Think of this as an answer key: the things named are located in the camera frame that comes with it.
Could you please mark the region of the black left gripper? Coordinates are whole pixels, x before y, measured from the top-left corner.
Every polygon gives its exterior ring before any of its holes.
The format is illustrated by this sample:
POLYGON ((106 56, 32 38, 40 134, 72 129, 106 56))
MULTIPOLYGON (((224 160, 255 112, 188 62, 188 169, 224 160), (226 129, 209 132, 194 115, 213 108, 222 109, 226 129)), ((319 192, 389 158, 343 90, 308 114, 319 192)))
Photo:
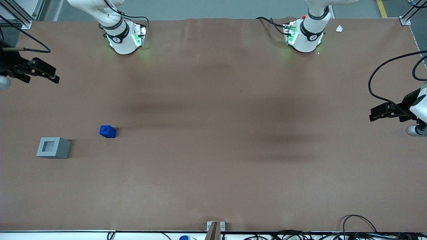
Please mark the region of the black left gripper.
POLYGON ((384 102, 371 109, 369 120, 374 122, 378 119, 398 117, 400 122, 409 120, 423 122, 423 88, 418 88, 407 94, 399 104, 399 107, 405 113, 396 111, 397 108, 393 104, 384 102))

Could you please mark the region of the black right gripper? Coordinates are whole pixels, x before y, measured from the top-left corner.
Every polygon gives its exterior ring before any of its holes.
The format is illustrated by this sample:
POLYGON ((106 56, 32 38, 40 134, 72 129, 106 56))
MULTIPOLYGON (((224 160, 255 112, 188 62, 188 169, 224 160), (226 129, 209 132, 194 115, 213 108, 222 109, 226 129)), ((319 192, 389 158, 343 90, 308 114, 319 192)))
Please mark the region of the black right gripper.
POLYGON ((5 41, 0 41, 0 47, 1 84, 10 84, 9 77, 29 83, 30 75, 46 78, 55 84, 59 83, 60 77, 55 74, 55 67, 39 58, 33 58, 32 61, 22 58, 19 52, 26 51, 26 48, 12 47, 5 41))

